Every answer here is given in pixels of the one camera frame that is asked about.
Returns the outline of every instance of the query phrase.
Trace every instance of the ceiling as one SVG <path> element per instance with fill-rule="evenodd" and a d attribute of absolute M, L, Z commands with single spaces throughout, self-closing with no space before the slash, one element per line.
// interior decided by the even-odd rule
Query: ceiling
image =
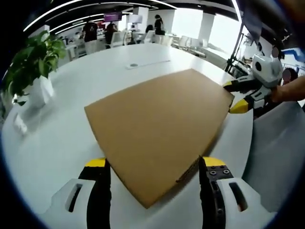
<path fill-rule="evenodd" d="M 27 20 L 23 23 L 24 28 L 37 17 L 71 0 L 53 0 L 52 3 L 49 3 L 48 1 L 50 0 L 45 0 L 44 4 L 30 13 Z M 281 38 L 287 35 L 287 32 L 285 31 L 286 26 L 283 20 L 281 20 L 272 9 L 269 9 L 264 5 L 263 1 L 264 0 L 255 1 L 254 7 L 257 8 L 258 15 L 264 23 L 262 36 L 271 42 L 274 37 Z M 222 14 L 237 20 L 237 15 L 231 0 L 162 0 L 162 2 L 169 3 L 178 8 L 191 8 L 203 10 L 208 13 Z M 240 10 L 243 11 L 245 8 L 245 1 L 238 0 L 238 4 Z M 50 25 L 50 28 L 53 29 L 66 22 L 86 16 L 116 11 L 132 12 L 132 7 L 137 6 L 149 7 L 150 10 L 173 9 L 151 0 L 74 0 L 74 3 L 60 7 L 47 14 L 30 26 L 25 32 L 26 34 L 31 34 L 45 23 Z M 99 18 L 103 18 L 103 16 L 98 15 L 92 17 L 93 20 Z M 72 25 L 73 23 L 67 24 L 54 30 L 54 32 L 68 28 Z"/>

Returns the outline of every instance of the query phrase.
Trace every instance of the cardboard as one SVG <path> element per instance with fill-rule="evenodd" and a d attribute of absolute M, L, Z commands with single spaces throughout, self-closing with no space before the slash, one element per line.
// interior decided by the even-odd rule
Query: cardboard
<path fill-rule="evenodd" d="M 114 171 L 148 208 L 204 155 L 233 98 L 189 69 L 114 93 L 85 112 Z"/>

